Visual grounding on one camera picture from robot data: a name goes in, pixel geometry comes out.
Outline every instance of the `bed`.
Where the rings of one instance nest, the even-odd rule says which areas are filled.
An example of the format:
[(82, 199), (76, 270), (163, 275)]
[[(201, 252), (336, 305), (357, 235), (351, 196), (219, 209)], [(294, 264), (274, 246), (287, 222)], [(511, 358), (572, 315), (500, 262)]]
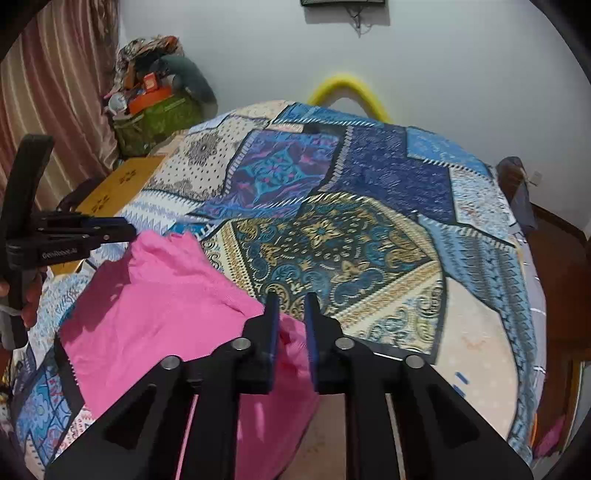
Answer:
[[(531, 461), (545, 302), (493, 169), (420, 128), (283, 100), (196, 125), (164, 151), (117, 215), (138, 231), (191, 232), (216, 269), (261, 302), (276, 291), (297, 319), (315, 291), (376, 354), (422, 355)], [(56, 332), (125, 248), (104, 245), (46, 281), (30, 342), (14, 352), (2, 427), (38, 478), (94, 421)], [(342, 403), (323, 402), (285, 478), (344, 478), (344, 433), (332, 428)]]

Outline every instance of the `pink towel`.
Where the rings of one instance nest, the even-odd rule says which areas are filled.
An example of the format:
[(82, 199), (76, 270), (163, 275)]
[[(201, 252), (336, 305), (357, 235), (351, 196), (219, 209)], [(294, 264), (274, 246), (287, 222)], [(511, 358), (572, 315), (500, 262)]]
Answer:
[[(192, 235), (146, 231), (123, 259), (97, 270), (60, 337), (98, 417), (165, 356), (208, 355), (262, 311), (210, 265)], [(305, 327), (282, 314), (274, 389), (241, 397), (236, 478), (271, 480), (281, 473), (317, 402)]]

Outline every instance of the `curtain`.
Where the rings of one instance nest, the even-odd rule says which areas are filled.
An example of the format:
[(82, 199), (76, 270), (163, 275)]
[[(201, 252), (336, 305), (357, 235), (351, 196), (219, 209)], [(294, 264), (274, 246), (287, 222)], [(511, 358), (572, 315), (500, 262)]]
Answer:
[(118, 155), (102, 114), (118, 43), (117, 0), (53, 0), (0, 63), (0, 194), (27, 133), (56, 141), (35, 203), (54, 209), (81, 182), (109, 171)]

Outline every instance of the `blue patterned fabric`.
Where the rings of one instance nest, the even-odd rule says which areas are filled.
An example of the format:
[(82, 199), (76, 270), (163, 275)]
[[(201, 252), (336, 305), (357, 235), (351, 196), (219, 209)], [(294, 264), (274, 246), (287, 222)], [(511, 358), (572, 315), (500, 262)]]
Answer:
[[(279, 101), (191, 129), (118, 215), (138, 232), (191, 232), (215, 268), (261, 301), (275, 290), (294, 317), (303, 317), (303, 298), (315, 291), (323, 311), (376, 353), (419, 352), (442, 368), (453, 360), (452, 378), (456, 361), (458, 371), (474, 358), (490, 368), (497, 359), (509, 365), (513, 383), (487, 401), (504, 403), (493, 426), (506, 435), (511, 425), (508, 441), (529, 462), (533, 365), (544, 339), (534, 336), (505, 205), (488, 168), (440, 135)], [(105, 245), (85, 266), (118, 260), (125, 248)], [(50, 346), (89, 278), (48, 285), (27, 365), (49, 353), (16, 384), (28, 395), (20, 399), (19, 441), (33, 442), (44, 462), (69, 415), (59, 394), (49, 393), (60, 391)], [(461, 328), (483, 331), (488, 317), (460, 318), (463, 303), (450, 293), (456, 282), (481, 303), (476, 315), (494, 309), (502, 348), (489, 357), (458, 347)], [(485, 366), (472, 373), (487, 378)]]
[(436, 356), (445, 301), (435, 249), (424, 229), (373, 199), (314, 195), (291, 219), (230, 220), (203, 249), (261, 302), (277, 292), (295, 318), (313, 291), (345, 333), (379, 353)]
[(427, 160), (452, 167), (468, 168), (485, 177), (491, 173), (483, 162), (468, 153), (457, 143), (441, 135), (421, 130), (416, 127), (407, 128), (408, 156), (419, 160)]
[(385, 124), (373, 120), (372, 118), (337, 112), (321, 106), (310, 106), (305, 103), (294, 103), (287, 107), (275, 120), (273, 120), (273, 123), (319, 123), (326, 125), (358, 125), (360, 127), (387, 128)]
[(449, 226), (419, 216), (440, 255), (443, 269), (500, 315), (513, 350), (519, 379), (517, 410), (508, 443), (527, 461), (535, 410), (532, 366), (536, 342), (530, 304), (517, 252), (469, 227)]
[(490, 236), (507, 240), (509, 222), (492, 179), (486, 179), (470, 170), (449, 170), (457, 222), (472, 225)]
[(70, 406), (61, 389), (52, 348), (38, 370), (33, 388), (15, 422), (21, 448), (24, 449), (30, 437), (41, 462), (46, 466), (53, 458), (71, 416)]
[(334, 135), (251, 132), (228, 167), (223, 201), (256, 208), (303, 198), (326, 175), (338, 142)]
[(405, 215), (414, 211), (442, 222), (454, 220), (447, 168), (406, 156), (402, 127), (348, 127), (332, 176), (321, 192), (367, 195)]
[(12, 392), (15, 395), (18, 395), (23, 391), (28, 380), (31, 378), (32, 375), (35, 374), (36, 370), (37, 363), (35, 362), (35, 355), (33, 354), (33, 349), (31, 348), (31, 345), (27, 345), (22, 359), (19, 360), (16, 365), (17, 377), (16, 379), (14, 379), (14, 384), (12, 388)]

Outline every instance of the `paisley pattern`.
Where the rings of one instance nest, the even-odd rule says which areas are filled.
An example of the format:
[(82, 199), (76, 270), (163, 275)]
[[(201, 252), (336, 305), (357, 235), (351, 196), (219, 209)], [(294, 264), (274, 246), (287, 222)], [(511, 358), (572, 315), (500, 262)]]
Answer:
[[(458, 372), (469, 377), (465, 399), (531, 460), (534, 365), (545, 366), (536, 355), (545, 330), (540, 322), (532, 329), (509, 243), (518, 229), (508, 229), (510, 208), (487, 166), (454, 142), (318, 106), (265, 102), (191, 128), (118, 215), (138, 231), (190, 232), (215, 268), (261, 301), (276, 291), (294, 317), (303, 317), (304, 295), (315, 291), (323, 311), (374, 352), (419, 352), (451, 384)], [(22, 352), (27, 364), (12, 376), (16, 391), (24, 386), (15, 403), (27, 406), (18, 441), (39, 477), (93, 420), (81, 412), (64, 433), (68, 400), (76, 403), (63, 399), (51, 367), (55, 332), (93, 270), (125, 248), (93, 251), (86, 277), (57, 278), (44, 290), (30, 351)]]
[(261, 301), (277, 292), (295, 318), (315, 291), (326, 315), (376, 351), (436, 355), (445, 311), (437, 253), (425, 230), (376, 200), (311, 196), (292, 219), (230, 220), (203, 248)]
[(52, 349), (38, 370), (33, 388), (15, 422), (21, 448), (24, 450), (27, 439), (32, 439), (39, 459), (47, 465), (59, 447), (61, 434), (69, 426), (71, 416)]
[(508, 240), (510, 218), (505, 213), (498, 190), (491, 187), (491, 181), (469, 170), (451, 168), (449, 174), (457, 221)]
[(537, 347), (516, 250), (468, 227), (445, 225), (422, 215), (419, 222), (441, 252), (446, 273), (501, 315), (519, 378), (517, 410), (508, 442), (529, 462), (527, 440), (535, 408), (532, 368)]
[(337, 166), (321, 192), (367, 195), (405, 215), (419, 211), (442, 222), (453, 221), (448, 169), (406, 156), (406, 132), (348, 127)]
[(409, 157), (451, 168), (472, 170), (486, 178), (491, 178), (486, 165), (457, 143), (416, 127), (408, 127), (407, 135)]

